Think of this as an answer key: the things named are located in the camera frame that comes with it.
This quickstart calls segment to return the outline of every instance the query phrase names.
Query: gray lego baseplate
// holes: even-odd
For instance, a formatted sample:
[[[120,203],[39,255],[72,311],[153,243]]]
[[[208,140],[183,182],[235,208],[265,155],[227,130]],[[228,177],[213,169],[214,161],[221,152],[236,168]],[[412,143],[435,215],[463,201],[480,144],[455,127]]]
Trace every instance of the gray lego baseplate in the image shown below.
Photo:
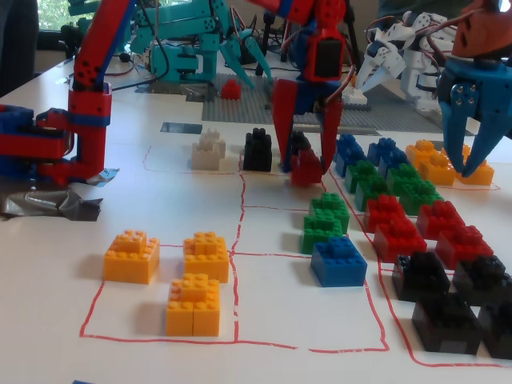
[[[220,90],[234,74],[218,74],[213,81]],[[202,120],[208,122],[239,122],[246,124],[273,124],[270,112],[271,87],[264,77],[250,76],[256,89],[248,85],[242,86],[240,100],[224,100],[215,97],[213,101],[205,101],[202,108]],[[343,111],[341,126],[373,128],[392,132],[414,132],[440,134],[442,128],[427,120],[407,102],[389,91],[384,86],[377,86],[366,93],[371,110],[346,108]],[[316,114],[295,116],[294,122],[306,126],[319,126]]]

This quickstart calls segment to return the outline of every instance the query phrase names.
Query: cable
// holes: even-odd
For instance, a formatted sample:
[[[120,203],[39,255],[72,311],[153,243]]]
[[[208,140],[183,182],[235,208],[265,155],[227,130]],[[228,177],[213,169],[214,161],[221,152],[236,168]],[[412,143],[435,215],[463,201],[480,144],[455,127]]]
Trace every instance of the cable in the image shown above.
[[[128,70],[125,70],[124,72],[118,72],[118,73],[112,73],[112,74],[105,74],[105,76],[110,76],[112,78],[114,77],[117,77],[117,76],[124,76],[125,74],[128,74],[129,72],[131,72],[132,70],[135,69],[135,63],[132,59],[130,59],[131,62],[131,67],[128,69]]]
[[[383,18],[378,18],[377,20],[375,20],[371,24],[369,24],[368,28],[366,28],[365,36],[366,36],[366,40],[368,40],[368,43],[371,43],[371,40],[368,37],[368,32],[370,31],[370,28],[372,26],[374,26],[375,24],[377,24],[378,22],[384,22],[386,20],[395,20],[395,21],[398,21],[399,23],[403,24],[403,20],[397,18],[396,16],[385,16]]]
[[[336,89],[335,92],[332,93],[331,96],[329,96],[326,100],[326,106],[328,106],[333,100],[339,97],[340,94],[345,90],[345,88],[348,87],[350,82],[352,81],[352,77],[355,74],[355,64],[354,64],[354,56],[352,53],[352,49],[349,47],[348,44],[345,44],[345,50],[349,54],[349,61],[350,61],[350,71],[349,74],[346,76],[345,81],[339,86],[339,88]]]
[[[148,27],[151,29],[151,33],[154,34],[153,24],[151,24],[151,22],[150,22],[150,18],[147,15],[146,8],[142,4],[142,0],[137,0],[137,2],[139,4],[139,6],[141,7],[142,12],[144,13],[144,17],[147,20]],[[163,74],[161,74],[160,76],[154,77],[154,78],[152,78],[150,80],[145,80],[143,82],[136,82],[134,84],[129,84],[128,86],[118,86],[116,88],[113,88],[112,91],[115,91],[115,90],[125,90],[126,88],[131,88],[133,86],[144,86],[145,84],[152,84],[154,82],[157,82],[161,78],[164,78],[169,73],[169,70],[170,70],[169,58],[167,57],[167,53],[163,49],[162,42],[160,41],[160,39],[158,38],[157,35],[155,35],[155,38],[156,38],[156,41],[158,43],[158,46],[162,50],[163,58],[166,61],[166,71]]]

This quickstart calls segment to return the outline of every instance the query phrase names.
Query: red lego brick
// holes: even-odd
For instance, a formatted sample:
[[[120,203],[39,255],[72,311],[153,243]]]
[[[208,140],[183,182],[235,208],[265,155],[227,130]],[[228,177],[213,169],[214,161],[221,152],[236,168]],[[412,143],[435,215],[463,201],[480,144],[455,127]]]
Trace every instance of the red lego brick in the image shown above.
[[[389,224],[378,224],[374,248],[383,262],[396,262],[399,255],[426,252],[426,242],[414,224],[406,218],[393,218]]]
[[[440,200],[432,206],[421,206],[416,220],[419,233],[428,240],[439,240],[442,230],[452,230],[464,225],[454,205]]]
[[[234,78],[229,79],[222,87],[221,98],[230,100],[240,100],[242,96],[242,88]]]
[[[455,230],[442,230],[435,252],[445,267],[454,270],[458,262],[472,262],[478,256],[492,257],[493,250],[474,226],[461,226]]]
[[[301,150],[291,159],[291,183],[294,186],[310,186],[322,181],[322,164],[313,150]]]
[[[372,199],[366,203],[366,232],[374,234],[377,224],[387,224],[392,218],[406,218],[406,213],[395,196],[381,194],[378,200]]]

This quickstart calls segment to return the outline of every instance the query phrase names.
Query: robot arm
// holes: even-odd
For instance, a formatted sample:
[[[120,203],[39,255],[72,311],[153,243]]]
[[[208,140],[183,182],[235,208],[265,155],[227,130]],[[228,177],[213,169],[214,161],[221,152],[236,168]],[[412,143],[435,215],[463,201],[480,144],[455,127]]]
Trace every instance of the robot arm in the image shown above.
[[[112,103],[112,88],[103,79],[134,4],[135,0],[103,0],[99,5],[75,59],[68,110],[51,109],[37,116],[34,124],[33,111],[0,106],[0,160],[12,168],[2,172],[65,185],[103,171]],[[72,150],[75,135],[78,156],[68,162],[62,157]]]

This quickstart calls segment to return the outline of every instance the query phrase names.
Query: black lego brick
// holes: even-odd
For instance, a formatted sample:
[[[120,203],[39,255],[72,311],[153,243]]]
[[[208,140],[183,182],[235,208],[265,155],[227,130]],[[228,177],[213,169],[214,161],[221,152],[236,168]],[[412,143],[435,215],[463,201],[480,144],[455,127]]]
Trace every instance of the black lego brick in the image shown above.
[[[393,270],[393,285],[398,300],[416,302],[420,298],[444,294],[450,280],[432,252],[415,252],[410,258],[398,256]]]
[[[480,309],[478,321],[490,356],[512,360],[512,302],[484,306]]]
[[[272,138],[264,128],[254,128],[252,134],[246,135],[243,169],[261,172],[272,170]]]
[[[476,354],[482,340],[476,316],[458,294],[420,299],[413,324],[428,352]]]
[[[473,262],[460,262],[455,268],[452,282],[470,306],[512,301],[512,278],[496,256],[481,256]]]

